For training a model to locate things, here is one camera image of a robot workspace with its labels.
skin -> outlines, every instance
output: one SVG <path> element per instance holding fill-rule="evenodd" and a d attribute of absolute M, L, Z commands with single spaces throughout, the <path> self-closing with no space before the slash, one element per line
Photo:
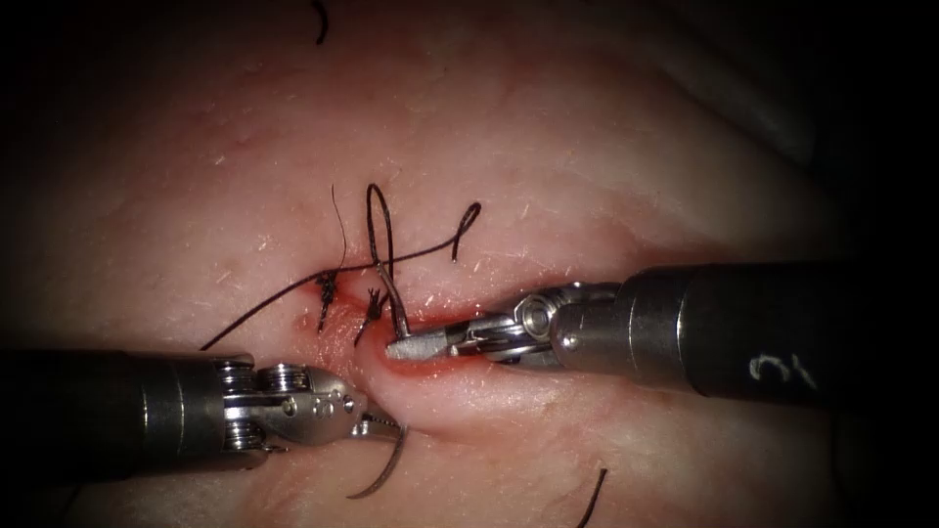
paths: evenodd
<path fill-rule="evenodd" d="M 843 250 L 837 211 L 803 173 L 813 125 L 797 86 L 757 51 L 719 53 L 646 5 L 500 4 L 332 2 L 319 47 L 302 2 L 204 5 L 147 26 L 42 111 L 48 133 L 0 194 L 18 219 L 4 222 L 15 273 L 2 291 L 18 308 L 4 333 L 195 350 L 339 262 L 332 185 L 347 265 L 369 261 L 369 183 L 397 254 L 451 237 L 481 202 L 457 262 L 447 250 L 395 268 L 418 329 L 534 286 Z M 410 424 L 378 493 L 344 498 L 391 446 L 341 441 L 247 473 L 89 486 L 69 519 L 573 526 L 601 467 L 591 526 L 838 517 L 827 417 L 481 359 L 393 364 L 387 312 L 352 347 L 379 285 L 340 276 L 319 334 L 306 286 L 214 349 L 328 369 Z"/>

